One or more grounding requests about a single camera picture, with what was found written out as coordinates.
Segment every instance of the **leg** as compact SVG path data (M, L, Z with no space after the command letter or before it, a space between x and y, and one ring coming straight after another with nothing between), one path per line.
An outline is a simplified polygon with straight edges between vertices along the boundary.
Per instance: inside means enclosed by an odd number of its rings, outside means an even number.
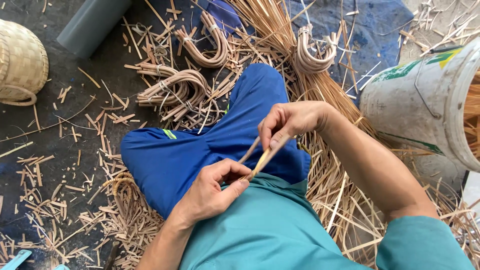
M148 205L164 219L200 169L220 160L211 155L202 136L158 128L130 131L122 140L121 154Z
M288 101L282 76L265 64L252 64L240 76L230 95L228 112L206 134L205 140L221 158L239 160L258 136L257 125L276 103ZM253 169L262 155L258 146L245 165ZM310 156L291 140L262 172L294 184L307 178Z

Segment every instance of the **basket handle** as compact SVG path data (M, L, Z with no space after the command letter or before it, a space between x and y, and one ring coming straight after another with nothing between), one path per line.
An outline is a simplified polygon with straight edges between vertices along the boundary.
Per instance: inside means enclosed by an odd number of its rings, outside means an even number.
M18 101L13 101L13 100L8 100L8 99L1 99L0 102L3 104L8 104L8 105L15 105L15 106L30 106L36 103L36 95L30 91L28 91L25 88L18 87L18 86L12 86L12 85L4 85L4 87L9 87L13 89L20 90L24 94L27 94L29 98L31 98L30 101L23 101L23 102L18 102Z

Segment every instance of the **woven basket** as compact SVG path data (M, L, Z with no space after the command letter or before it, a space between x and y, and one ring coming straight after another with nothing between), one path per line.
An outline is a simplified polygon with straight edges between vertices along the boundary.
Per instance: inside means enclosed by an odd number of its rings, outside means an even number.
M42 42L27 28L0 19L0 102L34 104L47 76L48 58ZM27 98L31 100L18 102Z

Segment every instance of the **reflective stripe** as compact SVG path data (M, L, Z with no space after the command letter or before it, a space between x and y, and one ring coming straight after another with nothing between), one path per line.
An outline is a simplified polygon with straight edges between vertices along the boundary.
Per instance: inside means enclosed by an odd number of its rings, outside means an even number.
M163 132L170 138L170 139L176 139L177 137L168 129L162 129Z

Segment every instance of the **teal shirt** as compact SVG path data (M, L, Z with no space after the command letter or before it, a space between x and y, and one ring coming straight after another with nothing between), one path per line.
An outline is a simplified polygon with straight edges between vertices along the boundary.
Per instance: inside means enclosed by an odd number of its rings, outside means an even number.
M370 269L342 256L306 190L306 180L259 173L223 214L195 226L180 269ZM390 222L376 262L381 270L473 269L449 227L429 217Z

